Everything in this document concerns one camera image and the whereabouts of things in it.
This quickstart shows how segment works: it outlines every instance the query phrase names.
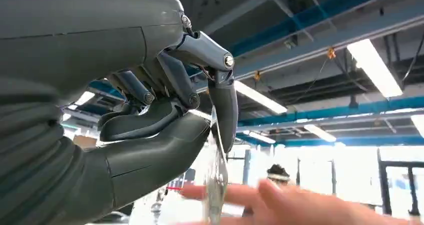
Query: fluorescent light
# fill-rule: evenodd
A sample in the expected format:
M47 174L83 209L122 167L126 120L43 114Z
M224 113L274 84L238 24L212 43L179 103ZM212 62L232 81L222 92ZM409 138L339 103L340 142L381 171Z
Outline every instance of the fluorescent light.
M92 99L94 97L94 93L90 91L85 91L82 96L78 99L78 101L75 102L76 105L80 106L85 104L88 100Z
M318 137L324 139L327 142L333 143L333 142L336 141L336 138L333 135L331 135L330 133L322 130L321 128L319 128L319 127L317 127L313 124L307 124L307 125L304 126L304 128L306 130L308 130L309 132L317 135Z
M68 113L65 113L65 114L63 114L62 121L65 122L66 120L68 120L70 118L71 118L71 115L68 114Z
M369 39L351 43L347 46L347 49L356 59L356 66L363 69L384 97L390 98L403 94Z
M421 137L424 138L424 115L412 115L411 120Z
M341 141L336 141L335 143L334 143L334 146L336 146L336 147L346 147L346 144L344 144L343 142L341 142Z
M78 108L78 105L72 104L72 105L67 106L67 108L70 109L70 110L75 110L75 109Z
M237 92L246 95L247 97L255 100L256 102L264 105L265 107L269 108L270 110L276 112L277 114L282 114L287 112L287 108L281 106L277 102L269 99L268 97L260 94L259 92L255 91L254 89L244 85L240 81L234 82L234 87Z
M267 136L261 135L259 133L254 132L254 131L246 130L246 131L243 131L243 133L254 138L254 139L264 141L265 143L269 143L269 144L275 144L276 143L276 141L274 139L271 139Z
M188 111L190 113L194 114L194 115L197 115L197 116L202 117L204 119L207 119L209 121L212 120L212 115L206 114L206 113L204 113L202 111L199 111L199 110L196 110L196 109L191 109L191 110L188 110Z
M308 121L309 121L309 119L307 119L307 118L302 118L302 119L297 119L297 120L296 120L296 123L301 124L301 123L306 123L306 122L308 122Z

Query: transparent object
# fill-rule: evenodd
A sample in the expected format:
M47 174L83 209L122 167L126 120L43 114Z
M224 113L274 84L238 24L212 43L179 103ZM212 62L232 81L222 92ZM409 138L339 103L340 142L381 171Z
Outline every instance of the transparent object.
M211 131L206 149L211 157L209 160L209 169L204 179L206 186L205 200L203 201L204 218L211 225L219 225L224 205L224 196L228 185L228 171L215 107L212 108L210 125Z

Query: door frame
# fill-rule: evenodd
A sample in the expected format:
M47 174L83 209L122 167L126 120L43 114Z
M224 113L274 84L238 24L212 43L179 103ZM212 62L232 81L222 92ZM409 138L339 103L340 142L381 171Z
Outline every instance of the door frame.
M384 161L381 158L379 148L377 149L377 159L378 159L378 172L380 175L380 188L381 188L381 199L383 203L382 204L383 213L387 215L392 215L392 206L390 203L389 183L388 183L386 168L396 167L396 168L408 169L409 188L410 188L411 197L412 197L412 205L411 205L411 210L409 210L409 215L420 216L420 211L418 209L417 190L415 187L413 168L424 168L424 162L422 161Z

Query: gray robotic arm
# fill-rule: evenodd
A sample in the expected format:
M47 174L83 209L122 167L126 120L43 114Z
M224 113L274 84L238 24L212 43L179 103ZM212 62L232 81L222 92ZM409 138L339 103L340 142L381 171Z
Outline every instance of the gray robotic arm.
M85 224L186 171L210 129L187 114L199 101L176 76L181 61L211 78L218 120L228 122L222 143L231 149L232 57L184 30L183 12L178 0L0 0L0 224ZM196 50L201 42L208 49ZM136 105L99 124L102 139L123 141L84 151L63 137L59 107L109 76ZM155 99L145 100L153 87ZM172 96L158 96L169 90ZM148 103L137 119L139 104Z

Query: person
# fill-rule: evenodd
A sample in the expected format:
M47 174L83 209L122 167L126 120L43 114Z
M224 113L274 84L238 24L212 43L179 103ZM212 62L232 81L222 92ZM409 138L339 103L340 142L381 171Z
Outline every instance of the person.
M291 182L290 175L279 164L273 164L266 173L268 174L266 178L278 185L287 185Z
M203 200L204 186L187 185L181 195ZM336 196L318 194L294 185L277 185L264 179L257 188L230 184L225 194L228 204L251 208L243 217L222 217L222 225L408 225L420 222L379 215L366 206L343 201ZM205 222L184 223L202 225Z

